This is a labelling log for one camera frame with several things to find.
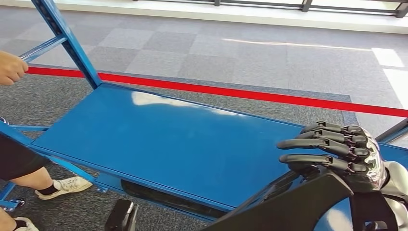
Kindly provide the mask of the person's left hand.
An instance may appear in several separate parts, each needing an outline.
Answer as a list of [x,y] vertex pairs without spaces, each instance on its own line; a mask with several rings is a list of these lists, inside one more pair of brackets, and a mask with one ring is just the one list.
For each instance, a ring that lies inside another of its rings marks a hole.
[[0,52],[0,84],[9,86],[19,81],[28,71],[28,65],[20,57]]

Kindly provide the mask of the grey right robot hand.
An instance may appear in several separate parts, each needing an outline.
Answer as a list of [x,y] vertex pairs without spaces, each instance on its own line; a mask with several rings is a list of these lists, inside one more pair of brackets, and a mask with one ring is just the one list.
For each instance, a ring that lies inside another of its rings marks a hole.
[[279,149],[319,149],[326,154],[286,154],[279,161],[297,168],[322,166],[340,176],[357,193],[379,191],[388,179],[380,147],[358,125],[340,126],[318,121],[293,139],[277,144]]

